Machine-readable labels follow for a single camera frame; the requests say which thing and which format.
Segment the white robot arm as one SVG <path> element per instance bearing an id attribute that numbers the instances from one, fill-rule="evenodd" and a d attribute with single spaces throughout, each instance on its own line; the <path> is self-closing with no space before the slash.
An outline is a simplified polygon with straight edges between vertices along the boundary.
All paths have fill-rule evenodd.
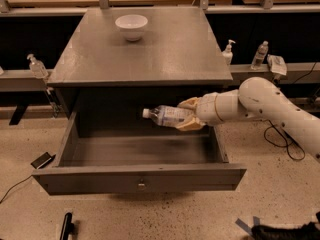
<path id="1" fill-rule="evenodd" d="M 320 119 L 294 105 L 272 82 L 246 79 L 238 89 L 189 98 L 178 104 L 191 114 L 176 128 L 199 130 L 228 121 L 266 119 L 280 126 L 316 161 L 320 156 Z"/>

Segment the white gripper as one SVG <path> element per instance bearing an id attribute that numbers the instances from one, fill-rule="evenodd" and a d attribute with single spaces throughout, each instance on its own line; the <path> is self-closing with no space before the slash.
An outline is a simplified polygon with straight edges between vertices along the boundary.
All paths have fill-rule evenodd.
<path id="1" fill-rule="evenodd" d="M 216 111 L 216 99 L 218 94 L 211 93 L 202 97 L 192 97 L 180 102 L 177 107 L 189 110 L 196 109 L 196 116 L 189 116 L 183 122 L 178 123 L 175 128 L 179 131 L 201 130 L 205 124 L 212 126 L 222 122 Z"/>

